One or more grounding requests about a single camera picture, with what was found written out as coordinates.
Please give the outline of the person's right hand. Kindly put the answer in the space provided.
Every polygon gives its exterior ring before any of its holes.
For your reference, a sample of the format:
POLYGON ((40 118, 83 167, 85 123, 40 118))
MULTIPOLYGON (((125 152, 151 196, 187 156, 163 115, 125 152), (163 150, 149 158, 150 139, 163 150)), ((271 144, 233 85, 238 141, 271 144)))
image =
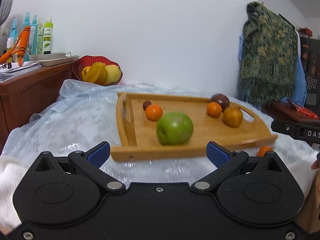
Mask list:
POLYGON ((317 159, 316 161, 311 165, 312 170, 316 170, 320 167, 320 152, 317 153, 317 159))

